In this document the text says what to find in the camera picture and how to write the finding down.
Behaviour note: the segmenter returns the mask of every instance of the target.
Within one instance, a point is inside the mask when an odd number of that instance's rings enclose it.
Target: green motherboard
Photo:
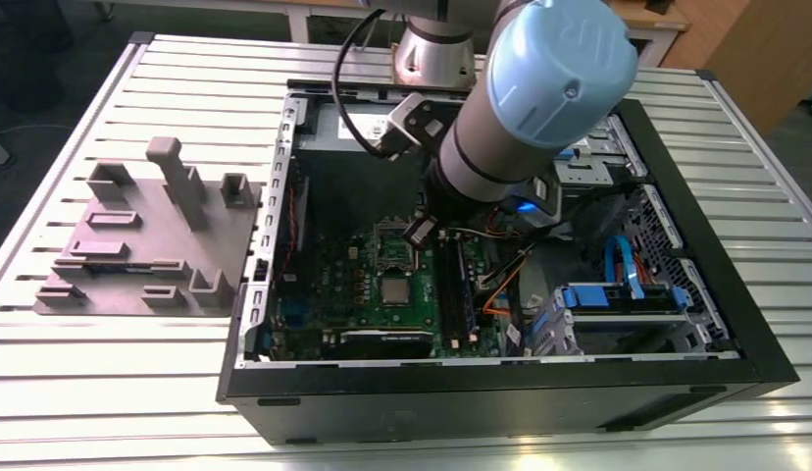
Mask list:
[[[499,355],[498,326],[482,323],[470,341],[444,337],[443,323],[448,321],[439,298],[458,293],[439,292],[435,249],[415,250],[401,237],[404,228],[404,222],[383,220],[367,232],[316,238],[305,250],[300,273],[284,277],[279,291],[283,325],[265,338],[276,359],[325,359],[328,349],[343,342],[341,336],[373,331],[419,333],[431,342],[428,357]],[[487,271],[484,246],[468,237],[454,243],[460,248],[464,283],[472,288],[478,275]],[[475,318],[475,306],[467,308],[472,312],[462,315]]]

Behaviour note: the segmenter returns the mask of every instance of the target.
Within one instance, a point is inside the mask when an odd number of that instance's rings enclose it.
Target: motherboard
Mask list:
[[[315,238],[304,269],[280,281],[280,324],[261,345],[272,357],[499,355],[496,327],[476,325],[472,303],[484,242],[456,235],[416,250],[401,237],[405,226],[384,218],[364,232]]]

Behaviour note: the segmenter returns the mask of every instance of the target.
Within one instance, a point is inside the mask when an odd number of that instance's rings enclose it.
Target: aluminum table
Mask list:
[[[215,403],[227,319],[52,317],[33,293],[91,197],[97,161],[176,136],[203,180],[269,178],[287,79],[328,79],[331,46],[136,34],[0,248],[0,464],[129,469],[812,470],[812,204],[722,88],[642,69],[642,101],[800,383],[646,433],[272,448]],[[388,82],[389,53],[343,80]]]

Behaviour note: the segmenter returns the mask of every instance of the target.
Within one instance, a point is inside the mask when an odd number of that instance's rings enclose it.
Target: floor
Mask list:
[[[15,113],[0,102],[0,130],[35,124],[73,127],[135,30],[289,40],[285,18],[276,14],[117,5],[113,21],[104,24],[92,4],[64,0],[60,5],[75,36],[75,46],[51,56],[64,87],[64,99],[59,106],[33,115]],[[348,19],[309,19],[311,40],[339,43],[352,23]],[[400,34],[401,24],[384,24],[375,29],[371,46],[385,45]],[[484,40],[476,38],[476,50],[484,48],[480,44]],[[57,128],[0,135],[1,145],[16,157],[15,165],[0,170],[0,244],[67,137],[68,131]],[[812,198],[812,117],[800,107],[771,133],[767,142]]]

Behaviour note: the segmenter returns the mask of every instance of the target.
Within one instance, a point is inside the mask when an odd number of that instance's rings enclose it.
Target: wooden cabinet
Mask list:
[[[676,0],[691,28],[662,67],[708,69],[759,133],[812,90],[812,0]]]

